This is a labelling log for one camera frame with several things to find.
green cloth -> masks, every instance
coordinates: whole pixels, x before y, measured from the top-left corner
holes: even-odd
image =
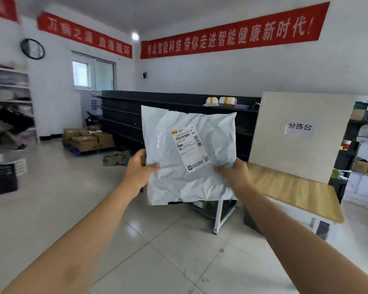
[[[131,158],[131,153],[127,150],[123,152],[114,152],[114,153],[106,155],[102,159],[102,165],[103,166],[116,166],[116,165],[127,166],[128,160],[130,158]]]

hand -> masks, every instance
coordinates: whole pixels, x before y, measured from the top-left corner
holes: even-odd
[[[247,163],[241,161],[239,158],[236,158],[232,168],[220,166],[214,169],[228,180],[229,186],[233,189],[236,197],[238,193],[241,193],[241,191],[252,188],[252,182]]]
[[[140,188],[149,181],[150,175],[159,168],[159,163],[146,166],[146,150],[142,149],[129,159],[122,183],[136,188],[139,193]]]

ceiling light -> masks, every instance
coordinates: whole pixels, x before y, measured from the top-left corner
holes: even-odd
[[[135,32],[132,33],[132,40],[135,40],[135,41],[138,41],[139,40],[138,33],[135,33]]]

red banner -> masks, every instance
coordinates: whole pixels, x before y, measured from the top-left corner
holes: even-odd
[[[18,14],[14,0],[0,0],[0,17],[18,22]]]
[[[37,24],[42,31],[132,59],[132,45],[56,15],[44,11],[38,17]]]
[[[141,59],[316,41],[330,2],[141,42]]]

ceiling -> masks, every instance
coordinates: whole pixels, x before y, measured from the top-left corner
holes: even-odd
[[[21,0],[24,11],[57,2],[126,33],[146,34],[243,0]]]

